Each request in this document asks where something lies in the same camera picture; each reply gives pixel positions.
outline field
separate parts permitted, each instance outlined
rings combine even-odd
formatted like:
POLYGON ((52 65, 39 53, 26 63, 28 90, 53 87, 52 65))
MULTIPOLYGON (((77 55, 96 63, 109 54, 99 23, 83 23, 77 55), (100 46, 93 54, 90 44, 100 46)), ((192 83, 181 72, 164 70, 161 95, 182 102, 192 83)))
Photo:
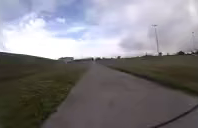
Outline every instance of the field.
POLYGON ((147 56, 98 62, 166 87, 198 95, 198 56, 147 56))
POLYGON ((0 128, 39 128, 86 70, 86 64, 0 53, 0 128))

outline grass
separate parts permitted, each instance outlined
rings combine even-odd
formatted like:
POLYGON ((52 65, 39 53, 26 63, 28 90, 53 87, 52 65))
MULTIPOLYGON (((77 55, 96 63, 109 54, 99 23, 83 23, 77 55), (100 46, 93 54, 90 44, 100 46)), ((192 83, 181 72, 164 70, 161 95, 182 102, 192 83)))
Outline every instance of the grass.
POLYGON ((0 128, 39 128, 87 69, 23 55, 0 58, 0 128))
POLYGON ((137 57, 99 62, 167 87, 198 95, 198 56, 137 57))

